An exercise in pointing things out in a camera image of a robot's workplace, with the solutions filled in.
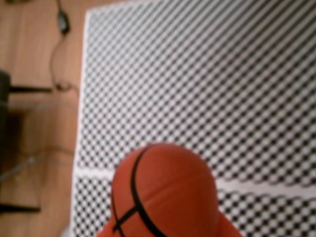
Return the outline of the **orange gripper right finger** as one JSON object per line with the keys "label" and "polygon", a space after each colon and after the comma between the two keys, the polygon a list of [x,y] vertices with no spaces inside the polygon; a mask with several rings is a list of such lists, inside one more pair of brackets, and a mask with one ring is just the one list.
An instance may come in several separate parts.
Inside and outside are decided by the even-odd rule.
{"label": "orange gripper right finger", "polygon": [[228,218],[220,212],[218,215],[218,224],[216,230],[217,237],[242,237],[242,234],[232,224]]}

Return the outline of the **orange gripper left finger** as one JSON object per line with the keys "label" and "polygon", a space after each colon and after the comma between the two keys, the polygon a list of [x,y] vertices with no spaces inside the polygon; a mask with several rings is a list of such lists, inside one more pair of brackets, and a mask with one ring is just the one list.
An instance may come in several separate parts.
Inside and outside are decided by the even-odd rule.
{"label": "orange gripper left finger", "polygon": [[114,232],[114,224],[115,222],[111,219],[107,222],[107,224],[104,226],[104,228],[97,232],[97,237],[116,237],[116,233]]}

